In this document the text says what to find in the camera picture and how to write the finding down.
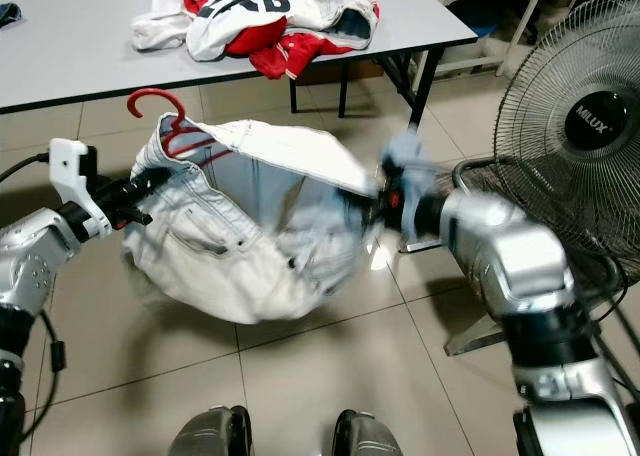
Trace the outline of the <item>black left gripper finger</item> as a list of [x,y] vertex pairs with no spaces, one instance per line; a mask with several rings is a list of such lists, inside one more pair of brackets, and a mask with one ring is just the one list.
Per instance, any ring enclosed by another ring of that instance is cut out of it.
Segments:
[[156,194],[156,191],[159,191],[160,187],[163,187],[170,177],[172,177],[172,172],[168,168],[143,169],[140,173],[134,174],[129,178],[129,199],[146,199],[146,197]]

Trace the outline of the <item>red wire clothes hanger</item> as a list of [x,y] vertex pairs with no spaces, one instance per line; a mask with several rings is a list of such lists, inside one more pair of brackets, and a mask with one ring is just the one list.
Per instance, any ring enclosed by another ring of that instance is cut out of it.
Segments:
[[172,92],[159,89],[159,87],[143,87],[133,91],[125,101],[125,107],[134,118],[142,118],[143,114],[137,107],[137,101],[146,96],[157,96],[169,101],[175,109],[172,121],[168,123],[169,130],[161,133],[160,149],[164,151],[166,156],[174,160],[184,160],[196,155],[198,151],[209,150],[210,153],[205,156],[197,165],[209,165],[216,159],[232,154],[233,150],[227,148],[223,142],[219,142],[214,136],[209,135],[195,126],[189,124],[187,117],[187,109],[182,101]]

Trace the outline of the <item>white folding table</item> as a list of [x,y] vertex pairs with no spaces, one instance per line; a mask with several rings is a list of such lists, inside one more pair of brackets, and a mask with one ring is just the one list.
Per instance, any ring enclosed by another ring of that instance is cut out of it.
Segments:
[[173,92],[189,116],[205,123],[256,119],[330,130],[362,162],[374,163],[381,141],[402,131],[411,116],[434,158],[460,156],[426,110],[428,90],[408,103],[390,94],[388,78],[349,82],[346,116],[337,114],[333,85],[298,86],[262,77],[247,60],[193,62],[186,50],[140,53],[131,21],[150,0],[12,0],[22,21],[0,34],[1,162],[46,149],[54,137],[99,145],[102,163],[128,167],[134,150],[168,109],[160,98],[140,101],[134,118],[125,101],[137,89]]

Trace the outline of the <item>white shirt with black print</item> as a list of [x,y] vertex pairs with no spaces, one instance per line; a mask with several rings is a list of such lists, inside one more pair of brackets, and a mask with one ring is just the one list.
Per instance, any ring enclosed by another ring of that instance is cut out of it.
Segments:
[[183,46],[206,62],[255,52],[269,34],[308,34],[349,52],[369,46],[380,16],[375,0],[151,0],[131,21],[131,45]]

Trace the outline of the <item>red garment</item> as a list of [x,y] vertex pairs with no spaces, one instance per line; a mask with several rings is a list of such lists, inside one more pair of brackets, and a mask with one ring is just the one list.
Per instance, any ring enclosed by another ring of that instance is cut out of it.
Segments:
[[268,78],[297,80],[317,57],[365,49],[380,22],[372,0],[338,4],[332,25],[302,25],[305,8],[291,0],[182,0],[192,17],[188,53],[201,62],[246,59]]

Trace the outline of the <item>grey robot right foot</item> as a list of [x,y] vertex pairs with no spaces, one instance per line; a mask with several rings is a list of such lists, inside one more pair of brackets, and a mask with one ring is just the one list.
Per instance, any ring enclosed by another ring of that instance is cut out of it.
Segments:
[[332,456],[404,456],[387,425],[370,412],[340,412],[332,438]]

